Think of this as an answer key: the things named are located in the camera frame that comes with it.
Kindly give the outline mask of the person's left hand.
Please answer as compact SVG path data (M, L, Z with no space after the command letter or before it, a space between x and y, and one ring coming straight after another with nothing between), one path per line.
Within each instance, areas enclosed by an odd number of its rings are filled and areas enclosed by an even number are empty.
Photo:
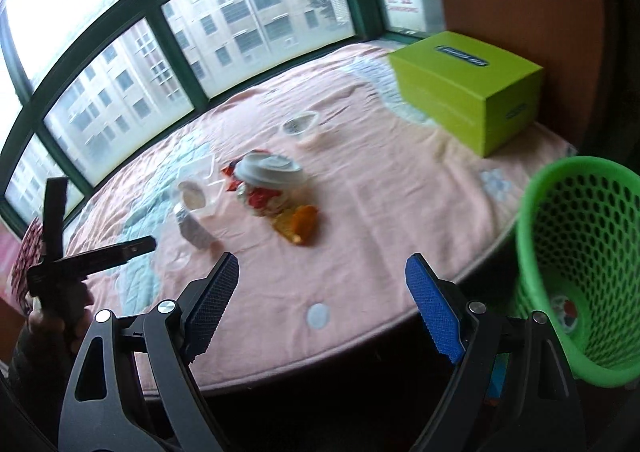
M43 309L39 300L35 302L34 310L29 314L27 326L31 335L47 338L60 337L63 342L66 342L64 346L72 354L76 354L93 320L91 306L94 304L94 297L85 282L76 284L72 288L72 293L84 308L82 316L75 322L72 329L66 329L64 320L54 312Z

